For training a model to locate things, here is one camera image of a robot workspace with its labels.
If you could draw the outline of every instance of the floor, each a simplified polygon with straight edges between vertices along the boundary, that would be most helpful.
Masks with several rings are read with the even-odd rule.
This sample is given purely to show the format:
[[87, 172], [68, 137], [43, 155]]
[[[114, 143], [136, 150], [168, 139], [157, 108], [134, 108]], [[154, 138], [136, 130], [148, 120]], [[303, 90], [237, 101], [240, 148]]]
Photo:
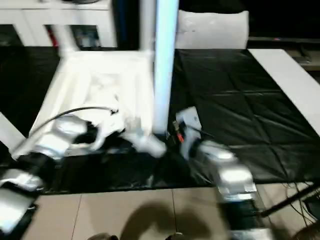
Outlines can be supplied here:
[[[260, 208], [286, 197], [285, 185], [257, 187]], [[289, 195], [294, 191], [288, 188]], [[102, 232], [121, 240], [164, 240], [176, 230], [191, 240], [224, 240], [226, 225], [215, 195], [214, 188], [185, 188], [42, 196], [23, 240], [86, 240]], [[277, 226], [282, 240], [305, 226], [290, 206], [265, 218], [265, 223]]]

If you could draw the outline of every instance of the white chair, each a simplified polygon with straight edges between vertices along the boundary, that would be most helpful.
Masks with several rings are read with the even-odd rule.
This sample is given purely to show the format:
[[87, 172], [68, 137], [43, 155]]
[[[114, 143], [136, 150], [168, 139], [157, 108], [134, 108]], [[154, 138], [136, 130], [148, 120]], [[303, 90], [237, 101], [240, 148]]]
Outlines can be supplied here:
[[245, 49], [249, 12], [196, 13], [179, 10], [176, 49]]

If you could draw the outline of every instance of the wire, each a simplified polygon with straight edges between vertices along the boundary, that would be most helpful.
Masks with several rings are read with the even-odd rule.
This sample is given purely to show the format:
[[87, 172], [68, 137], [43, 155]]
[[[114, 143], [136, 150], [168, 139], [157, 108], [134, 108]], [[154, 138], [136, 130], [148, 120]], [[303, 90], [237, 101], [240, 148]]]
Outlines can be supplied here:
[[78, 111], [82, 111], [82, 110], [88, 110], [88, 109], [98, 109], [98, 110], [106, 110], [106, 111], [109, 111], [111, 112], [111, 114], [114, 114], [117, 112], [117, 110], [113, 110], [109, 107], [104, 107], [104, 106], [84, 106], [84, 107], [78, 107], [78, 108], [74, 108], [74, 109], [70, 109], [70, 110], [67, 110], [67, 111], [64, 111], [64, 112], [61, 112], [59, 114], [57, 114], [56, 116], [54, 117], [51, 117], [49, 118], [48, 120], [46, 120], [45, 122], [43, 122], [42, 124], [40, 124], [35, 130], [33, 130], [29, 137], [25, 138], [24, 140], [22, 140], [15, 148], [14, 150], [12, 151], [11, 155], [14, 155], [15, 152], [20, 149], [24, 144], [26, 144], [26, 142], [32, 137], [34, 136], [37, 132], [39, 132], [44, 126], [46, 126], [48, 123], [50, 123], [51, 121], [53, 120], [56, 120], [58, 118], [60, 118], [61, 116], [63, 115], [67, 115], [67, 114], [70, 114], [70, 113], [74, 113], [74, 112], [78, 112]]
[[210, 133], [208, 133], [208, 132], [206, 132], [206, 131], [203, 131], [203, 130], [201, 130], [201, 129], [197, 129], [197, 128], [195, 128], [195, 127], [193, 127], [193, 126], [190, 126], [190, 125], [186, 125], [186, 126], [187, 126], [188, 128], [191, 128], [191, 129], [193, 129], [193, 130], [195, 130], [195, 131], [203, 134], [203, 135], [206, 135], [206, 136], [208, 136], [208, 137], [211, 137], [211, 138], [213, 138], [214, 140], [217, 140], [217, 138], [216, 138], [214, 135], [212, 135], [212, 134], [210, 134]]
[[190, 126], [190, 125], [185, 125], [185, 126], [188, 127], [188, 128], [191, 128], [191, 129], [193, 129], [193, 130], [195, 130], [195, 131], [197, 131], [197, 132], [199, 132], [199, 133], [201, 133], [201, 134], [203, 134], [203, 135], [205, 135], [205, 136], [207, 136], [207, 137], [212, 138], [217, 144], [220, 144], [220, 145], [221, 145], [220, 147], [216, 146], [217, 148], [228, 149], [229, 151], [232, 150], [230, 146], [221, 143], [214, 135], [212, 135], [212, 134], [210, 134], [210, 133], [208, 133], [208, 132], [206, 132], [206, 131], [197, 129], [197, 128], [195, 128], [195, 127], [193, 127], [193, 126]]
[[[288, 199], [289, 198], [289, 195], [288, 195], [288, 189], [293, 189], [294, 187], [290, 186], [289, 183], [287, 183], [287, 185], [284, 185], [282, 184], [284, 187], [285, 187], [285, 197]], [[299, 189], [298, 189], [298, 185], [295, 183], [295, 188], [296, 190], [299, 192]], [[292, 203], [290, 203], [290, 206], [292, 207], [292, 209], [297, 213], [299, 214], [300, 216], [302, 216], [303, 218], [303, 221], [304, 221], [304, 224], [305, 226], [307, 227], [308, 226], [308, 223], [307, 223], [307, 220], [310, 222], [310, 223], [314, 223], [313, 220], [309, 219], [308, 217], [305, 216], [305, 213], [304, 213], [304, 208], [303, 208], [303, 204], [302, 204], [302, 201], [301, 199], [299, 199], [299, 205], [300, 205], [300, 208], [301, 208], [301, 211], [299, 211], [298, 209], [295, 208], [295, 206], [293, 206]]]

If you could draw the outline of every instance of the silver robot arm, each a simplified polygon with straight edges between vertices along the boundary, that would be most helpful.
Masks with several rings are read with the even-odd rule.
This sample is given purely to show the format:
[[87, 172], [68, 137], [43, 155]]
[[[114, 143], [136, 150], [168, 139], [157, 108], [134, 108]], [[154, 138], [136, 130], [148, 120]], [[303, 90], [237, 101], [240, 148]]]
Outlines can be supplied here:
[[184, 133], [180, 152], [191, 174], [216, 185], [220, 210], [232, 240], [272, 240], [256, 207], [257, 188], [250, 170], [226, 146], [201, 139], [201, 124], [195, 107], [178, 113], [176, 121]]
[[15, 168], [0, 178], [0, 239], [20, 239], [37, 210], [35, 201], [54, 177], [66, 151], [77, 136], [87, 132], [87, 122], [65, 115], [54, 121]]

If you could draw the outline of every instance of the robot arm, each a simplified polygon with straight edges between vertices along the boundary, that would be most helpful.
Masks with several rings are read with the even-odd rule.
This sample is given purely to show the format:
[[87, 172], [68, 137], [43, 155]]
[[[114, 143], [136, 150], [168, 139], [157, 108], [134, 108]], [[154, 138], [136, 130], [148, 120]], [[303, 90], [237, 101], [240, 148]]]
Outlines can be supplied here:
[[17, 159], [15, 168], [5, 172], [0, 179], [0, 239], [22, 236], [37, 209], [35, 201], [53, 179], [55, 166], [87, 130], [87, 122], [74, 115], [58, 118], [33, 149]]
[[[273, 239], [255, 205], [257, 189], [251, 172], [225, 146], [202, 140], [196, 130], [201, 128], [198, 119], [195, 108], [178, 114], [177, 121], [184, 136], [180, 151], [195, 178], [217, 185], [221, 210], [232, 239]], [[5, 172], [0, 179], [0, 239], [21, 238], [37, 209], [36, 199], [53, 180], [55, 166], [61, 163], [75, 140], [88, 130], [88, 122], [75, 115], [58, 118], [51, 130], [35, 142], [32, 150], [17, 159], [16, 167]], [[166, 150], [164, 143], [154, 136], [144, 136], [139, 131], [124, 134], [122, 130], [114, 129], [138, 151], [160, 157]]]
[[75, 115], [63, 115], [53, 122], [50, 131], [35, 141], [28, 154], [17, 158], [16, 166], [0, 178], [0, 239], [20, 239], [37, 209], [35, 201], [41, 190], [54, 178], [55, 167], [61, 164], [73, 143], [88, 131], [95, 132], [95, 141], [87, 144], [81, 154], [99, 148], [101, 138], [104, 140], [114, 132], [132, 142], [138, 152], [160, 157], [166, 151], [163, 142], [153, 135], [144, 135], [139, 126], [126, 132], [123, 132], [124, 124], [110, 126], [113, 127], [109, 132], [99, 132], [98, 128]]

